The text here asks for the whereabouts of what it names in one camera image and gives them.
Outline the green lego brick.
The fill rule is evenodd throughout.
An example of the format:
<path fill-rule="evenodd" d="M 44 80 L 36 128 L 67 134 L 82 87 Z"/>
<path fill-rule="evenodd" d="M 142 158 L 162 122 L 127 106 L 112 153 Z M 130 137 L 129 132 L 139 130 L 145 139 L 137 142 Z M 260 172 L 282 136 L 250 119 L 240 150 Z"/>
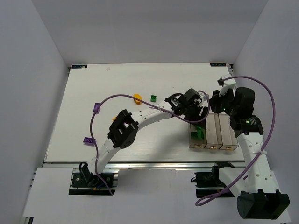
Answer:
<path fill-rule="evenodd" d="M 204 132 L 204 129 L 202 127 L 200 127 L 200 126 L 195 126 L 195 127 L 196 127 L 198 133 L 202 134 Z"/>
<path fill-rule="evenodd" d="M 199 132 L 190 132 L 191 139 L 204 139 L 204 133 L 202 131 Z"/>

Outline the small green lego top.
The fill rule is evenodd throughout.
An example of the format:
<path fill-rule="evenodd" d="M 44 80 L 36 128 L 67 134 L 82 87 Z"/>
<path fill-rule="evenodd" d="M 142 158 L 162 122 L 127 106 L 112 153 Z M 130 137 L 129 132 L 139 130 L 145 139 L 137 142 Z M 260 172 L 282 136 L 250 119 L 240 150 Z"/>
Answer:
<path fill-rule="evenodd" d="M 157 96 L 156 95 L 151 95 L 150 101 L 151 102 L 156 102 L 156 100 L 157 100 Z"/>

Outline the orange oval lego piece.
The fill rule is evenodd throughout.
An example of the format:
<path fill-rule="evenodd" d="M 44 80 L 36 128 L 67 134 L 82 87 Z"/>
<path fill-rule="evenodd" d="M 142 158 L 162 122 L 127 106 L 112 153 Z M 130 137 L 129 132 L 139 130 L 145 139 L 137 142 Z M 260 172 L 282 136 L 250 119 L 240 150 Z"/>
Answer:
<path fill-rule="evenodd" d="M 142 97 L 141 97 L 139 94 L 134 94 L 133 97 L 134 97 L 134 102 L 135 102 L 137 105 L 140 105 L 140 104 L 142 103 L 142 102 L 141 102 Z"/>

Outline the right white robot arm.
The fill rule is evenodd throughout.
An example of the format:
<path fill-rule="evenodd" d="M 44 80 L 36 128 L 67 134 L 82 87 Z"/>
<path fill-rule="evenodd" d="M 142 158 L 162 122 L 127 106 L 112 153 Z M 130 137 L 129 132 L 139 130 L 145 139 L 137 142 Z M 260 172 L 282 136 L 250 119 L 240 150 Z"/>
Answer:
<path fill-rule="evenodd" d="M 246 163 L 246 184 L 235 185 L 238 213 L 243 219 L 276 220 L 290 204 L 287 194 L 280 193 L 271 172 L 267 156 L 261 120 L 253 114 L 255 92 L 246 87 L 235 91 L 213 91 L 209 103 L 214 113 L 229 116 L 237 142 Z"/>

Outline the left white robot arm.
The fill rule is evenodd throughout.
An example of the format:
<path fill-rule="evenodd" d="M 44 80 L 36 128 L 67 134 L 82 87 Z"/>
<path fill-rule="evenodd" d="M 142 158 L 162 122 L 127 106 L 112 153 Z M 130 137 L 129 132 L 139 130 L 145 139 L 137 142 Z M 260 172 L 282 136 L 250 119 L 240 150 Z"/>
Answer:
<path fill-rule="evenodd" d="M 131 146 L 137 132 L 142 128 L 163 119 L 176 117 L 184 122 L 205 125 L 210 106 L 203 106 L 208 95 L 203 91 L 189 89 L 185 94 L 175 93 L 157 105 L 148 104 L 148 108 L 137 112 L 122 110 L 109 127 L 107 138 L 101 147 L 96 146 L 96 155 L 89 162 L 82 162 L 79 171 L 89 187 L 97 186 L 106 180 L 100 176 L 113 156 Z"/>

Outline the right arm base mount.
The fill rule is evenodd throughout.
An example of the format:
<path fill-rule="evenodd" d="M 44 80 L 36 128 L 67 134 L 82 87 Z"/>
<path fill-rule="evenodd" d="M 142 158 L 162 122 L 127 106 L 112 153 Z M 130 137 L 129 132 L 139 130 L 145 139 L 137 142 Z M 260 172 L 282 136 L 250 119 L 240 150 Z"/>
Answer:
<path fill-rule="evenodd" d="M 215 172 L 197 172 L 190 182 L 195 183 L 196 197 L 216 194 L 226 188 L 226 185 L 219 180 L 219 174 Z"/>

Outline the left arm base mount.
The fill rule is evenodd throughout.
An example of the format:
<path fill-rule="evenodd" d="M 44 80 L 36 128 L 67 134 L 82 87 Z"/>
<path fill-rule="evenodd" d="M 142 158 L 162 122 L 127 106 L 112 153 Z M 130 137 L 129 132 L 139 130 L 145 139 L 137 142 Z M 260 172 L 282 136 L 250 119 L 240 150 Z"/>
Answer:
<path fill-rule="evenodd" d="M 95 175 L 90 182 L 87 182 L 80 172 L 75 172 L 71 177 L 69 195 L 112 196 L 116 190 L 118 174 L 102 173 L 100 176 L 108 185 L 111 193 L 98 176 Z"/>

